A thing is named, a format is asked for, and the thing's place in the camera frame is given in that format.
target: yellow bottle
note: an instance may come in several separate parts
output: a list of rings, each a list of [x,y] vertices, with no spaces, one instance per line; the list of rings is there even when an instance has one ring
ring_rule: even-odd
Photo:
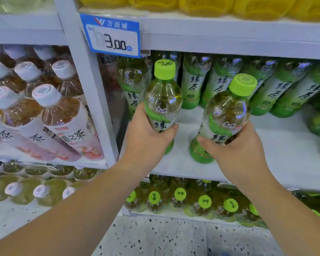
[[[236,0],[233,13],[250,20],[277,20],[284,16],[296,0]]]
[[[298,0],[288,15],[302,21],[320,22],[320,0]]]
[[[137,9],[152,12],[166,12],[179,7],[179,0],[128,0],[128,2]]]
[[[217,17],[230,13],[235,0],[179,0],[179,9],[190,16]]]
[[[103,8],[118,8],[128,4],[127,0],[80,0],[84,7],[103,9]]]

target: price label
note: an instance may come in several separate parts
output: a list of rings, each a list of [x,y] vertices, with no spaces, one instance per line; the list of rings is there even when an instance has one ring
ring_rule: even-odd
[[[80,13],[91,51],[140,58],[140,30],[136,21]]]

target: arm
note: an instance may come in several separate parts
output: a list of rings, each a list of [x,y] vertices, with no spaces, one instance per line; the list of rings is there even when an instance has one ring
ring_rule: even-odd
[[[320,217],[271,174],[251,122],[226,146],[201,136],[197,140],[216,159],[226,178],[255,205],[286,255],[320,255]]]
[[[123,158],[89,185],[0,240],[0,256],[91,255],[140,181],[158,164],[179,126],[151,128],[144,105],[126,134]]]

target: hand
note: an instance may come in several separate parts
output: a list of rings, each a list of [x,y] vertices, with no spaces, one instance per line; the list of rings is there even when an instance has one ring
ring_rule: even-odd
[[[225,177],[238,188],[271,175],[260,137],[250,121],[230,144],[222,146],[202,136],[197,141],[217,161]]]
[[[148,122],[144,102],[141,103],[128,125],[122,160],[146,176],[160,162],[178,129],[179,125],[175,124],[162,133],[156,133]]]

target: blue price tag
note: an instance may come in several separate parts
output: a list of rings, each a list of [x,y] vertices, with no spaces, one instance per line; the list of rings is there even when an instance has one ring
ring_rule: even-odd
[[[91,51],[140,58],[140,30],[136,21],[81,16]]]

